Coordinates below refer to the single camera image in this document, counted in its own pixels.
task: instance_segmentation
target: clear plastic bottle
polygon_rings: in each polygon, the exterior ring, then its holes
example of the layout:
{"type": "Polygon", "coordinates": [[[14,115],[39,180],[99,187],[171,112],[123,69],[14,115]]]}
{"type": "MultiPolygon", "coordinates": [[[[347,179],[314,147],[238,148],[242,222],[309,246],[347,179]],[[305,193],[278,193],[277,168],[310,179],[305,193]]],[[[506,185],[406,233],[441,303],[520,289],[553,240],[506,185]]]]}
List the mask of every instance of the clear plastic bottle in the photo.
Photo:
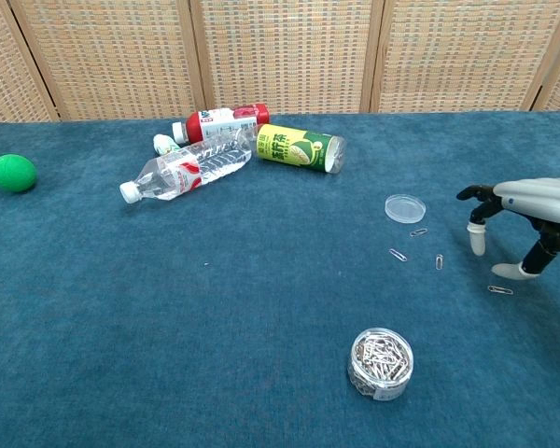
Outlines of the clear plastic bottle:
{"type": "Polygon", "coordinates": [[[257,129],[246,128],[181,148],[167,135],[156,135],[154,148],[161,155],[148,161],[134,181],[121,184],[120,193],[127,203],[143,198],[170,201],[242,168],[251,159],[256,138],[257,129]]]}

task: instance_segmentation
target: green ball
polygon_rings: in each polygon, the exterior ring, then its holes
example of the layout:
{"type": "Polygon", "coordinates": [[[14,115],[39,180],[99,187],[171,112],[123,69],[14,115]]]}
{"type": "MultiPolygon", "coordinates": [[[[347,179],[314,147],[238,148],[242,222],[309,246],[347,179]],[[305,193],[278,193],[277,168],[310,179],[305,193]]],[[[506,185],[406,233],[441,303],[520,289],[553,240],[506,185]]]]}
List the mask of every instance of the green ball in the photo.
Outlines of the green ball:
{"type": "Polygon", "coordinates": [[[30,189],[35,183],[35,167],[23,156],[0,156],[0,188],[15,193],[30,189]]]}

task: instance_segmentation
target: robotic hand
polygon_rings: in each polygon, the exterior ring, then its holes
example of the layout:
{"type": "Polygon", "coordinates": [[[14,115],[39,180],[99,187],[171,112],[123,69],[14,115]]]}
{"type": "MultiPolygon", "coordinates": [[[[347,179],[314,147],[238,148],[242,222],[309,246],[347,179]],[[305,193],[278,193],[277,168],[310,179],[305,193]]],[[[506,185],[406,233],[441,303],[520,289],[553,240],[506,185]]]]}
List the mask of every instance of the robotic hand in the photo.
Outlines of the robotic hand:
{"type": "Polygon", "coordinates": [[[456,195],[465,201],[477,198],[467,230],[475,255],[485,253],[485,219],[503,209],[526,217],[539,232],[539,239],[518,264],[497,264],[492,272],[512,280],[527,280],[541,274],[560,252],[560,179],[523,179],[494,187],[471,185],[456,195]]]}

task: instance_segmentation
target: red and white bottle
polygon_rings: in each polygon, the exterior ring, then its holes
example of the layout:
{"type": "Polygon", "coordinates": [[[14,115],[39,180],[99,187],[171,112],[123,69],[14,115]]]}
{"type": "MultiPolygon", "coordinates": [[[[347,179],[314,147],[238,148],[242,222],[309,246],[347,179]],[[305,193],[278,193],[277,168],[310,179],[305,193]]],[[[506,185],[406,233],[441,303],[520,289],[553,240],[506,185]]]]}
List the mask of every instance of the red and white bottle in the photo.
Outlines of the red and white bottle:
{"type": "Polygon", "coordinates": [[[173,123],[172,132],[179,145],[201,142],[227,131],[253,127],[270,122],[270,113],[264,104],[243,105],[236,109],[202,110],[192,114],[186,123],[173,123]]]}

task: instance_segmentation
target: container of paper clips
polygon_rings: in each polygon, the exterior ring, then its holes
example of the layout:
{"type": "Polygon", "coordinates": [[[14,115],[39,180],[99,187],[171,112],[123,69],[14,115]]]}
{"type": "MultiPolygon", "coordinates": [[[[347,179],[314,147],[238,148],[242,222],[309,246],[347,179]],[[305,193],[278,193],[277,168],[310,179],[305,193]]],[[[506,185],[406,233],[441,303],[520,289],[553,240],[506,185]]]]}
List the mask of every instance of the container of paper clips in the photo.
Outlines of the container of paper clips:
{"type": "Polygon", "coordinates": [[[404,392],[413,374],[413,351],[390,329],[366,329],[351,349],[348,376],[362,395],[380,401],[404,392]]]}

